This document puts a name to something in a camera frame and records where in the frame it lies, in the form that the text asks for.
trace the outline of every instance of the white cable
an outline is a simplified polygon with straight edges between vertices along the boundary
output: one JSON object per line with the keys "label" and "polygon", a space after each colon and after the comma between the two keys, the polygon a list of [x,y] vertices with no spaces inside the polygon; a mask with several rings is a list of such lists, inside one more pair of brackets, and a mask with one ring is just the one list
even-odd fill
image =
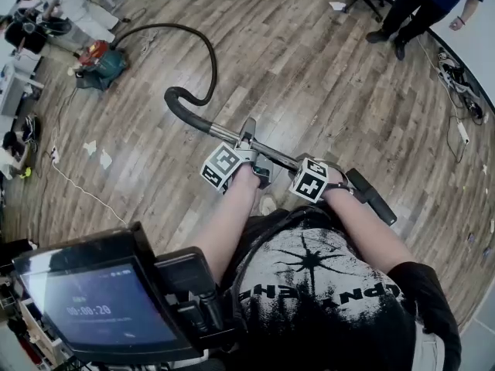
{"label": "white cable", "polygon": [[76,183],[75,183],[75,182],[73,182],[71,179],[69,179],[67,176],[65,176],[65,175],[64,175],[64,174],[63,174],[63,173],[62,173],[62,172],[61,172],[61,171],[60,171],[60,170],[59,170],[59,169],[55,166],[55,164],[54,164],[53,162],[52,162],[52,166],[55,168],[55,170],[56,170],[57,172],[59,172],[59,173],[62,175],[62,177],[63,177],[64,179],[66,179],[68,182],[72,183],[72,185],[73,185],[74,187],[76,187],[77,189],[80,189],[80,190],[81,190],[82,192],[84,192],[86,195],[89,195],[90,197],[95,198],[95,199],[96,199],[99,203],[101,203],[103,206],[105,206],[105,207],[109,208],[109,209],[111,210],[111,212],[115,215],[115,217],[117,217],[117,218],[118,218],[118,219],[119,219],[119,220],[120,220],[120,221],[121,221],[121,222],[122,222],[125,226],[127,226],[127,223],[126,223],[123,219],[121,219],[121,218],[117,215],[117,213],[115,212],[115,210],[113,210],[113,209],[112,209],[112,207],[111,207],[111,206],[107,205],[105,202],[103,202],[102,200],[100,200],[98,197],[94,196],[93,194],[89,193],[88,191],[84,191],[81,187],[79,187],[78,185],[76,185]]}
{"label": "white cable", "polygon": [[454,113],[456,114],[456,120],[457,120],[457,123],[460,122],[460,119],[459,119],[459,115],[457,115],[457,106],[456,104],[454,103],[454,100],[452,100],[452,97],[450,96],[450,91],[449,91],[449,88],[447,88],[447,86],[445,85],[445,83],[443,82],[442,78],[440,77],[439,75],[439,71],[438,71],[438,68],[433,64],[432,60],[430,59],[430,57],[428,56],[428,53],[426,52],[426,49],[425,47],[421,44],[421,41],[419,41],[419,37],[416,37],[416,39],[418,40],[418,43],[419,45],[421,46],[421,48],[423,49],[423,51],[425,52],[425,55],[426,55],[426,58],[428,59],[428,61],[430,62],[430,65],[432,65],[433,69],[435,69],[435,72],[436,72],[436,75],[437,77],[440,79],[440,84],[445,88],[445,90],[447,91],[447,95],[449,95],[449,99],[450,99],[450,102],[452,103],[453,107],[454,107]]}

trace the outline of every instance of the desk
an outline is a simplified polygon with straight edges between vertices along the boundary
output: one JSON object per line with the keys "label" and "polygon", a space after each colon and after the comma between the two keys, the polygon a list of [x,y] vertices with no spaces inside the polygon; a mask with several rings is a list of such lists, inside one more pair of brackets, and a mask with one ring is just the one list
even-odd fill
{"label": "desk", "polygon": [[31,80],[27,73],[15,68],[13,62],[9,62],[4,67],[5,76],[0,79],[0,115],[16,118],[17,107],[24,94],[24,87],[28,83],[36,88],[43,89],[42,83]]}

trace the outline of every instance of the paper scrap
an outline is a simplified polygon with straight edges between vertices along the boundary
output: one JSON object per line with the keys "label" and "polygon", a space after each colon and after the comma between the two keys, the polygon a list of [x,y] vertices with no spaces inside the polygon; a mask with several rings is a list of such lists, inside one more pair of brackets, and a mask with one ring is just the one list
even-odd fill
{"label": "paper scrap", "polygon": [[91,157],[93,153],[96,151],[96,140],[93,140],[90,144],[84,143],[83,148],[86,148],[87,153]]}
{"label": "paper scrap", "polygon": [[103,169],[107,170],[108,166],[111,164],[111,157],[107,154],[105,149],[101,151],[100,157],[100,165],[103,166]]}
{"label": "paper scrap", "polygon": [[346,3],[342,2],[330,2],[329,4],[335,11],[342,11],[346,7]]}

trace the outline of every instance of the black pants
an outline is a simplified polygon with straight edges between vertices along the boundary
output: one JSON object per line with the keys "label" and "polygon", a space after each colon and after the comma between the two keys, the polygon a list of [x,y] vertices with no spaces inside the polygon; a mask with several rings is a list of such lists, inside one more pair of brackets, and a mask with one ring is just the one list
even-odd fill
{"label": "black pants", "polygon": [[403,21],[420,7],[412,21],[399,31],[398,38],[405,43],[422,34],[427,28],[437,23],[449,13],[441,9],[432,0],[395,0],[382,30],[391,36],[397,32]]}

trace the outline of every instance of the sneaker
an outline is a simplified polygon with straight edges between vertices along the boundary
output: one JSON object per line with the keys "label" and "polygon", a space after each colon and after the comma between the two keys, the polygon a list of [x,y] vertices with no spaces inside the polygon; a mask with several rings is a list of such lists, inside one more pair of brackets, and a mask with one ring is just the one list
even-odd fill
{"label": "sneaker", "polygon": [[395,56],[399,60],[404,60],[405,58],[405,42],[402,41],[401,39],[395,39],[394,40],[394,46],[395,46]]}
{"label": "sneaker", "polygon": [[262,216],[267,216],[277,209],[275,198],[271,195],[263,195],[260,199],[260,213]]}
{"label": "sneaker", "polygon": [[369,32],[366,34],[366,41],[371,44],[382,43],[383,41],[388,40],[389,35],[386,34],[382,29],[377,30],[376,32]]}

